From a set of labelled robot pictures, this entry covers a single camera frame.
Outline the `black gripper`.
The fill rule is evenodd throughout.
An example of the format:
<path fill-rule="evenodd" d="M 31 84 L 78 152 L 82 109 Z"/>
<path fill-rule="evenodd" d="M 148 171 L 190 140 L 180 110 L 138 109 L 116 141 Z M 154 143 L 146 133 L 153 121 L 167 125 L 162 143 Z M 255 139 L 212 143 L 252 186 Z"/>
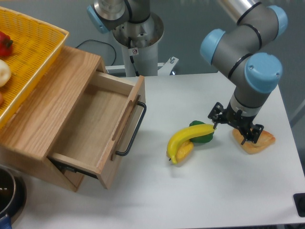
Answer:
<path fill-rule="evenodd" d="M 229 103 L 227 108 L 217 102 L 210 111 L 208 118 L 213 122 L 213 129 L 216 130 L 218 124 L 228 124 L 240 131 L 243 140 L 240 145 L 244 145 L 246 141 L 254 144 L 257 143 L 264 126 L 253 124 L 256 115 L 247 115 L 242 109 L 235 111 Z"/>

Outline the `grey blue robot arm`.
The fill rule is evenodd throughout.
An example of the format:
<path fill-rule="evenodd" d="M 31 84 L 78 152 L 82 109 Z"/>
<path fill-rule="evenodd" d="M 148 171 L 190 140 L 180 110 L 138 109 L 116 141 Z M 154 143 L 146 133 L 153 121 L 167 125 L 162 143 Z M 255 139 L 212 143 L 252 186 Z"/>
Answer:
<path fill-rule="evenodd" d="M 256 143 L 264 127 L 253 120 L 283 74 L 280 61 L 261 48 L 286 30 L 288 18 L 282 8 L 266 7 L 258 0 L 219 4 L 237 27 L 230 33 L 221 29 L 208 33 L 200 54 L 235 85 L 235 91 L 226 108 L 217 103 L 208 117 L 215 124 L 234 127 L 244 141 Z M 128 77 L 157 75 L 164 26 L 148 0 L 97 0 L 87 13 L 100 33 L 112 32 L 121 45 Z"/>

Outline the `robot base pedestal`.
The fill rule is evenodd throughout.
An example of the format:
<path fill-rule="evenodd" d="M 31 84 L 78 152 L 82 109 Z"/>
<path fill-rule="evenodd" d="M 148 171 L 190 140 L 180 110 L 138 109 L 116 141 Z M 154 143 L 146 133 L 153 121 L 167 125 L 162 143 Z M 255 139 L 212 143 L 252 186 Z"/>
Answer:
<path fill-rule="evenodd" d="M 158 43 L 163 37 L 161 18 L 151 13 L 142 23 L 125 22 L 112 31 L 122 49 L 127 77 L 156 76 L 158 73 Z"/>

